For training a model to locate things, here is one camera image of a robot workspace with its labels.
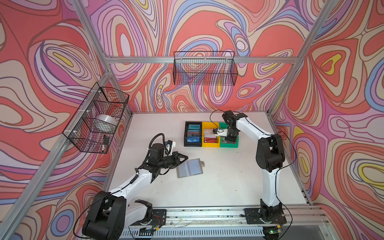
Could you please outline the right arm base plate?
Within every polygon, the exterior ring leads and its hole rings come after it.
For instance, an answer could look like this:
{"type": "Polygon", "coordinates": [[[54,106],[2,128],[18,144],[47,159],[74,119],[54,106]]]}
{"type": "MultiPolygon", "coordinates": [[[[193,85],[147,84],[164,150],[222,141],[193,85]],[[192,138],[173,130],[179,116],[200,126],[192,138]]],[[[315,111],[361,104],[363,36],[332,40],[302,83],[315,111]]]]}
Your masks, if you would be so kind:
{"type": "Polygon", "coordinates": [[[242,217],[246,218],[249,225],[284,225],[287,223],[285,214],[281,209],[245,208],[242,217]]]}

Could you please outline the grey card holder wallet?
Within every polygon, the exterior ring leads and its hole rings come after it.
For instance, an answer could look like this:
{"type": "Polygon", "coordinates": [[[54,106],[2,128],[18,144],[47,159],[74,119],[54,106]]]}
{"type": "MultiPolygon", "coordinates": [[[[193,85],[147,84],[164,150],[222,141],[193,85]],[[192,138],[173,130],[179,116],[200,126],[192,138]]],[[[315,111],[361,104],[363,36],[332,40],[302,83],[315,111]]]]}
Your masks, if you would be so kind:
{"type": "Polygon", "coordinates": [[[177,167],[177,178],[185,178],[203,174],[205,163],[200,159],[188,159],[177,167]]]}

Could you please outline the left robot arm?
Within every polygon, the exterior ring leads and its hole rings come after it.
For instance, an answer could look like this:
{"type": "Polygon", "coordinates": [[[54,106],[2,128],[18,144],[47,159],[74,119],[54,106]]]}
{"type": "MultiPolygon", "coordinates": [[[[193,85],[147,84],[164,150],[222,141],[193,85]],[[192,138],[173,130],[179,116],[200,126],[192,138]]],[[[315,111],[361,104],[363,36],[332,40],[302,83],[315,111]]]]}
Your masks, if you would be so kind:
{"type": "Polygon", "coordinates": [[[148,147],[143,163],[135,174],[109,192],[100,191],[84,210],[86,218],[80,239],[117,240],[124,229],[133,224],[144,226],[142,233],[153,234],[165,225],[165,218],[154,213],[152,203],[134,200],[144,188],[188,160],[188,156],[174,150],[175,142],[165,140],[165,135],[155,135],[148,147]]]}

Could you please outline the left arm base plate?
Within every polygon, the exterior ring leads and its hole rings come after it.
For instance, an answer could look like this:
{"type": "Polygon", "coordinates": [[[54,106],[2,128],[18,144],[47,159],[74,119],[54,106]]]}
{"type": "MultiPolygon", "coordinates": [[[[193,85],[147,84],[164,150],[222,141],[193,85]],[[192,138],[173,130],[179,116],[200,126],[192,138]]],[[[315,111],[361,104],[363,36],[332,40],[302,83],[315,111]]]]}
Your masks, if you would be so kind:
{"type": "Polygon", "coordinates": [[[166,224],[167,210],[166,209],[155,209],[152,213],[143,220],[136,221],[132,226],[152,226],[160,227],[166,224]]]}

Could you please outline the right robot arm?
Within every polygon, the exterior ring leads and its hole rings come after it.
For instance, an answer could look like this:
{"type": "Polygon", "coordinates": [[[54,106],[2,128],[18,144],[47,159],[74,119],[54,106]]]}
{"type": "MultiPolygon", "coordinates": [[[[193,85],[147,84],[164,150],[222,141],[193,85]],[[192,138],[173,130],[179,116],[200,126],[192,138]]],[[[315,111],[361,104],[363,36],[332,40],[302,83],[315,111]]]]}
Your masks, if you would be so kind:
{"type": "Polygon", "coordinates": [[[287,221],[279,197],[280,169],[286,160],[282,136],[257,126],[244,113],[225,111],[222,117],[228,127],[220,136],[226,141],[235,142],[242,132],[257,143],[256,162],[263,176],[263,195],[258,213],[260,221],[265,224],[285,224],[287,221]]]}

